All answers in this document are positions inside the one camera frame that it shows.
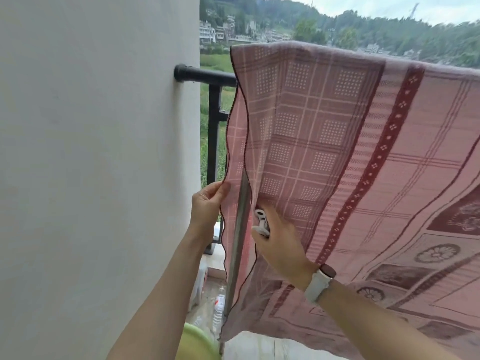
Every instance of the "forest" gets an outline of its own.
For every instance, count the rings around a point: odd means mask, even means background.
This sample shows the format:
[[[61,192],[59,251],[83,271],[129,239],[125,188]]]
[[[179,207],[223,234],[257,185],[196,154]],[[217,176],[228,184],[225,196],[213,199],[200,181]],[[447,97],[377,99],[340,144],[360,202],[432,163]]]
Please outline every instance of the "forest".
[[[207,15],[207,9],[214,10],[214,15]],[[236,17],[238,34],[245,33],[246,22],[255,20],[260,29],[291,31],[296,40],[331,41],[345,49],[376,43],[392,55],[421,50],[423,61],[480,68],[480,20],[430,25],[408,17],[363,17],[354,10],[330,17],[291,0],[200,0],[201,20],[221,25],[229,14]]]

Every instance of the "plastic bottle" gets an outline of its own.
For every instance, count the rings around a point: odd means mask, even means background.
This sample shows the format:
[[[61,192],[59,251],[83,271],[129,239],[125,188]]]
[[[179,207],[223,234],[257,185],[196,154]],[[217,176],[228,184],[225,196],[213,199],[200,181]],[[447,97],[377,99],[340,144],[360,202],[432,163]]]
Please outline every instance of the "plastic bottle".
[[[212,332],[215,339],[220,337],[220,331],[223,325],[223,309],[225,307],[225,287],[222,285],[219,288],[218,296],[213,303],[213,321]]]

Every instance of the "sky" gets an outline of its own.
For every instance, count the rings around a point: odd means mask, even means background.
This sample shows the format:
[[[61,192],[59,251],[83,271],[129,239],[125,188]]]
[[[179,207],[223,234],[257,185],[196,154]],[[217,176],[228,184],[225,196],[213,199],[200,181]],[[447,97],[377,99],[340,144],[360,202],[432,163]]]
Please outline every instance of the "sky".
[[[408,17],[418,2],[416,20],[438,23],[474,22],[480,19],[480,0],[293,0],[313,6],[321,14],[336,16],[345,10],[356,10],[361,16]]]

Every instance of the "balcony railing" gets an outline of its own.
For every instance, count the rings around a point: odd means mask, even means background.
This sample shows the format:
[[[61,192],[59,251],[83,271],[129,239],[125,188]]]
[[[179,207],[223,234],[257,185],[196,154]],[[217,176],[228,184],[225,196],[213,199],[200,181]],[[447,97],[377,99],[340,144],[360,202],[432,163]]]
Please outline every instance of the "balcony railing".
[[[174,76],[178,82],[208,84],[207,184],[210,184],[217,180],[220,122],[226,121],[229,117],[229,113],[221,109],[222,87],[236,87],[237,78],[233,73],[200,69],[184,64],[175,66]],[[212,254],[215,244],[220,243],[222,230],[223,220],[220,219],[219,235],[213,238],[212,245],[205,250],[206,254]]]

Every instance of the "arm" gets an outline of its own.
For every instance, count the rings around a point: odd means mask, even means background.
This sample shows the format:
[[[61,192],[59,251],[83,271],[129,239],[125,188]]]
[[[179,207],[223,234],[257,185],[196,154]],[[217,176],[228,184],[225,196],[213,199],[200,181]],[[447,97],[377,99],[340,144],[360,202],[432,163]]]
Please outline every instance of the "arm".
[[[185,236],[160,280],[111,348],[107,360],[175,359],[200,260],[212,242],[220,203],[229,189],[228,183],[215,182],[192,196],[191,219]]]
[[[272,207],[262,209],[270,226],[270,238],[265,239],[252,230],[257,249],[270,266],[305,291],[318,265],[305,256],[295,226]],[[317,303],[366,360],[459,360],[392,312],[335,280],[321,293]]]

